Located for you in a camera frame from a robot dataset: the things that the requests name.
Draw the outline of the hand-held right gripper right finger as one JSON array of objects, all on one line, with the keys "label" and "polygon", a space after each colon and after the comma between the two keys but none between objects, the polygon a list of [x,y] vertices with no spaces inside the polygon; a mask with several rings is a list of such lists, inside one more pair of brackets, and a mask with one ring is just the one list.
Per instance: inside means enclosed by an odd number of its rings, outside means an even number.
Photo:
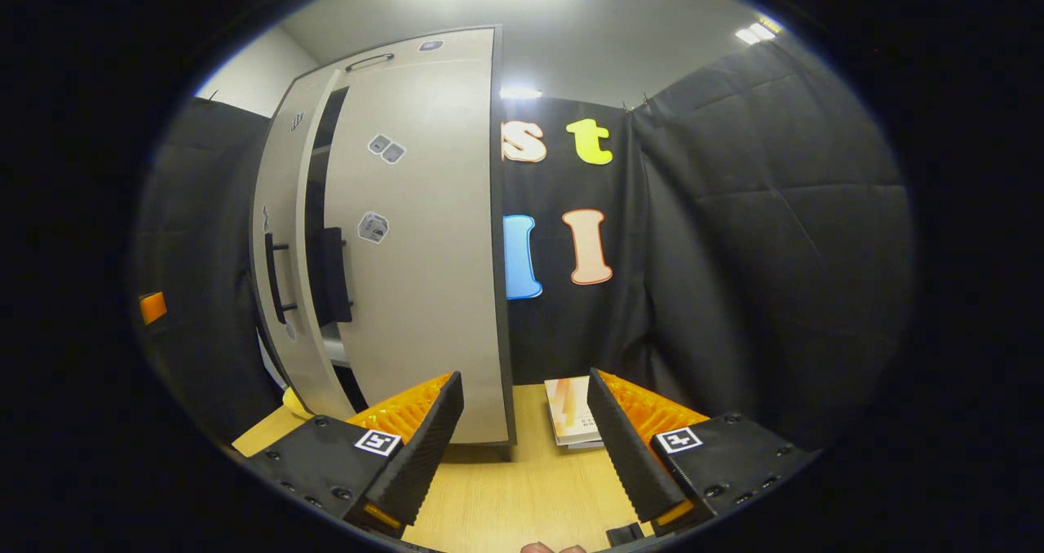
[{"label": "hand-held right gripper right finger", "polygon": [[816,460],[744,414],[717,417],[591,369],[586,403],[631,507],[657,537],[748,508]]}]

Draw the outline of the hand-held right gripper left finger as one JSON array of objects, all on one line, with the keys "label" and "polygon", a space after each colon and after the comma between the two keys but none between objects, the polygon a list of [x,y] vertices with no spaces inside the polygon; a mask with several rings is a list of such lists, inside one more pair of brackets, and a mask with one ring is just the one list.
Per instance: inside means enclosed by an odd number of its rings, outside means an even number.
[{"label": "hand-held right gripper left finger", "polygon": [[416,523],[462,408],[458,371],[346,420],[286,403],[243,435],[243,458],[287,496],[399,538]]}]

